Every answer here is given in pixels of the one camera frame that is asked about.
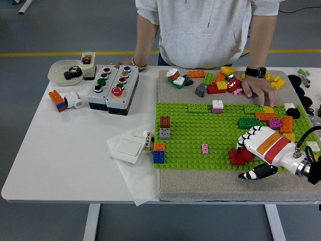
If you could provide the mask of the person's left hand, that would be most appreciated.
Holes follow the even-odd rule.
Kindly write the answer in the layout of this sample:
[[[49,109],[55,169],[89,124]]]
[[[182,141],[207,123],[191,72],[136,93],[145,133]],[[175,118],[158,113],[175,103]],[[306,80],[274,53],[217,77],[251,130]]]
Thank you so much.
[[[252,97],[254,94],[258,97],[260,106],[265,105],[266,97],[268,98],[269,105],[271,107],[275,106],[277,90],[268,84],[265,79],[246,76],[241,85],[248,98]]]

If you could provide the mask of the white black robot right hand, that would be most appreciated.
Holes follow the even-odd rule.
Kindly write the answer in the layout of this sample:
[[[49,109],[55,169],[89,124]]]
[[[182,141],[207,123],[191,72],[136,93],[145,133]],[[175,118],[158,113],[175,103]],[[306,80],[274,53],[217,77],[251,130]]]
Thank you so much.
[[[238,139],[238,150],[241,150],[242,146],[265,163],[239,174],[238,177],[241,179],[263,179],[275,174],[278,167],[284,167],[299,177],[307,177],[310,173],[309,162],[300,148],[269,127],[253,126]]]

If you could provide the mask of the person's right hand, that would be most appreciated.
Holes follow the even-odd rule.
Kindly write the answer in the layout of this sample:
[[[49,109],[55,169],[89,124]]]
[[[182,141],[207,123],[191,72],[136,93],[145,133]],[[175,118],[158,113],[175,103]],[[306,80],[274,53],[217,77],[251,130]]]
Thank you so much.
[[[135,63],[131,58],[125,58],[123,60],[120,60],[114,67],[119,68],[120,65],[135,66]]]

